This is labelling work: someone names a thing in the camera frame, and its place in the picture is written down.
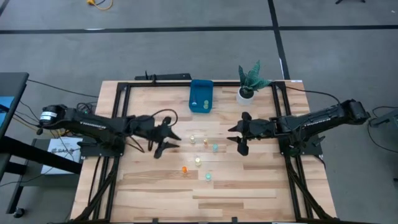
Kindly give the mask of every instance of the potted plant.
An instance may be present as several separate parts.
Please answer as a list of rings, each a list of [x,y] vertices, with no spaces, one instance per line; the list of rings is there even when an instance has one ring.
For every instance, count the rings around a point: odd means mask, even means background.
[[[258,91],[271,83],[259,77],[260,61],[258,60],[254,67],[246,74],[243,68],[239,66],[239,77],[241,80],[241,87],[236,94],[236,101],[242,105],[249,105],[253,102],[254,91]]]

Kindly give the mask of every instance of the white flower pot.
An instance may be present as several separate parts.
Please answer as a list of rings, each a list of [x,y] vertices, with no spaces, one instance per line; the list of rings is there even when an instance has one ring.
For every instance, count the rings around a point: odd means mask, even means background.
[[[254,100],[254,94],[253,94],[253,96],[250,97],[250,98],[244,98],[244,97],[241,96],[241,94],[239,93],[239,91],[240,91],[241,89],[242,89],[242,88],[239,88],[239,89],[238,89],[238,92],[237,92],[237,94],[236,94],[236,101],[237,101],[240,105],[250,105],[250,104],[253,102],[253,100]]]

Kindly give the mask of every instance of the gray carpet floor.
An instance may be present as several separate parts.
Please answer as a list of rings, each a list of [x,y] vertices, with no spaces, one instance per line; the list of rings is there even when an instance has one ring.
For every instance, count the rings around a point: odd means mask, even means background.
[[[280,26],[398,24],[396,0],[274,2]],[[119,0],[108,11],[79,0],[10,0],[0,16],[0,30],[271,25],[268,3],[261,0]],[[290,77],[303,80],[306,89],[340,100],[354,98],[368,111],[398,106],[397,29],[295,30],[281,31],[281,36]],[[0,34],[0,72],[28,72],[33,80],[91,95],[99,93],[103,80],[132,80],[146,70],[237,79],[238,65],[248,68],[257,60],[264,78],[283,79],[273,31]],[[312,110],[335,103],[327,96],[307,97]],[[28,83],[22,101],[39,114],[46,105],[75,106],[91,99]],[[29,112],[22,105],[18,110]],[[392,125],[371,131],[377,142],[398,151],[398,131]],[[28,144],[38,137],[17,122],[11,123],[7,135]],[[326,172],[338,216],[398,223],[398,189],[393,182],[398,154],[375,146],[365,125],[340,126],[325,136]],[[16,175],[5,174],[1,183],[15,180]],[[19,206],[28,213],[15,219],[5,214],[13,189],[0,188],[2,223],[64,221],[75,194],[71,188],[25,188]]]

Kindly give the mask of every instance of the yellow cable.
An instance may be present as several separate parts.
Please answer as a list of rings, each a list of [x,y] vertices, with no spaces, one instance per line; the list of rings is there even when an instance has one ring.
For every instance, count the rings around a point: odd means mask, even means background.
[[[97,4],[95,4],[95,0],[87,0],[87,3],[95,6],[99,10],[108,10],[108,9],[112,8],[112,6],[113,6],[113,0],[111,0],[111,4],[109,4],[109,6],[106,8],[97,6]]]
[[[30,128],[30,129],[32,129],[33,131],[37,132],[37,129],[35,129],[35,128],[33,128],[33,127],[30,127],[28,124],[25,124],[24,122],[20,121],[19,119],[17,119],[17,118],[13,118],[13,119],[16,120],[16,121],[18,121],[18,122],[20,122],[20,123],[23,124],[24,126]]]

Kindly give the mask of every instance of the yellow object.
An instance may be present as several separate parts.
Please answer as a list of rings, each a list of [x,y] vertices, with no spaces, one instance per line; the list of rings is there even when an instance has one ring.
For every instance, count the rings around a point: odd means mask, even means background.
[[[186,173],[188,172],[188,168],[187,168],[187,167],[182,167],[182,172],[183,172],[184,174],[186,174]]]
[[[111,0],[111,4],[109,4],[109,6],[106,8],[97,6],[97,4],[95,4],[95,0],[86,0],[86,1],[87,1],[87,4],[95,6],[99,10],[108,10],[108,9],[112,8],[112,6],[113,6],[113,0]]]

